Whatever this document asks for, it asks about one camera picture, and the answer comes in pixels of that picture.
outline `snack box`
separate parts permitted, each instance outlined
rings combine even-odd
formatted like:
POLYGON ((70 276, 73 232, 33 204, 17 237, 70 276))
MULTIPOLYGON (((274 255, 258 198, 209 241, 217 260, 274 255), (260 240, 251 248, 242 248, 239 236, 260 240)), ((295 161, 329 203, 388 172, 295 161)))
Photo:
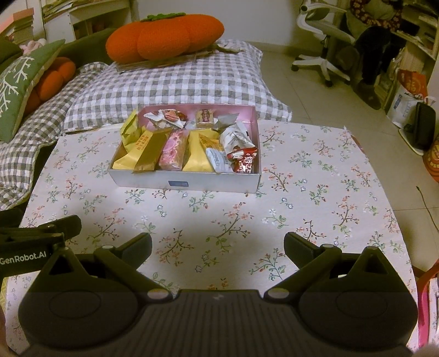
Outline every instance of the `snack box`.
POLYGON ((126 155, 120 143, 110 162, 108 172, 116 185, 121 187, 143 187, 153 189, 184 189, 194 191, 244 192, 255 193, 261 178, 260 144, 256 109, 254 106, 232 104, 167 104, 147 106, 139 112, 139 125, 146 125, 149 120, 144 114, 160 109, 176 109, 187 115, 187 120, 195 120, 195 113, 202 109, 213 109, 214 115, 239 113, 237 121, 242 121, 248 130, 253 144, 258 148, 258 155, 251 174, 217 174, 215 172, 150 171, 133 173, 131 170, 115 170, 113 163, 126 155))

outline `floral pattern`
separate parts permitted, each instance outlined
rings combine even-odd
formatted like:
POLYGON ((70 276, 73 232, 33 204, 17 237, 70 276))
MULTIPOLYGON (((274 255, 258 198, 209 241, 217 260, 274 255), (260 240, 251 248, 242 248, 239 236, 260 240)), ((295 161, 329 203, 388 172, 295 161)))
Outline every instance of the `floral pattern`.
MULTIPOLYGON (((297 269, 283 252, 287 232, 345 252, 372 245, 416 297, 395 215, 350 133, 269 121, 259 122, 259 132, 263 171, 256 193, 118 187, 107 169, 119 132, 67 135, 36 183, 22 226, 78 215, 82 232, 68 242, 76 253, 149 233, 153 254, 139 271, 174 294, 180 288, 264 293, 297 269)), ((7 339, 20 353, 28 344, 18 305, 36 274, 7 284, 7 339)))

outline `blue label on box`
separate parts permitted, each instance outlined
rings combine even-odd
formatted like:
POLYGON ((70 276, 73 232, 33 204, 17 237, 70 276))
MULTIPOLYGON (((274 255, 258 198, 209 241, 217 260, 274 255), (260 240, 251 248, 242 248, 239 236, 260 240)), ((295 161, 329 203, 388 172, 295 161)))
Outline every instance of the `blue label on box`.
POLYGON ((180 187, 189 187, 189 183, 187 181, 168 181, 169 186, 180 186, 180 187))

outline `orange plush toy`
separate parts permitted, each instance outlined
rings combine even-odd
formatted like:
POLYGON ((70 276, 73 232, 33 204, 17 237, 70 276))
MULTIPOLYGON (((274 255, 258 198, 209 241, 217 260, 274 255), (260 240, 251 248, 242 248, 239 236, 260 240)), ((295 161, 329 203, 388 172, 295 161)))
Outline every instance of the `orange plush toy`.
POLYGON ((113 32, 106 49, 108 56, 121 64, 163 60, 206 48, 223 33, 223 24, 209 15, 149 15, 113 32))
POLYGON ((32 89, 24 115, 32 113, 42 103, 55 96, 73 78, 75 71, 76 65, 72 61, 66 57, 57 57, 32 89))

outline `baseboard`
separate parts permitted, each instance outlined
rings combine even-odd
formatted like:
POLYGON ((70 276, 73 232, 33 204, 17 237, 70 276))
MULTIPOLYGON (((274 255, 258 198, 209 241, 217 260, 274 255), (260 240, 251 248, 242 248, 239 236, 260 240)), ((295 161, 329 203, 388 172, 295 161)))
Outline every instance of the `baseboard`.
POLYGON ((312 51, 312 50, 307 50, 307 49, 287 46, 287 45, 269 44, 267 42, 255 42, 255 41, 247 41, 247 42, 249 44, 252 44, 256 48, 260 49, 261 51, 282 53, 289 56, 297 56, 297 55, 320 56, 320 50, 312 51))

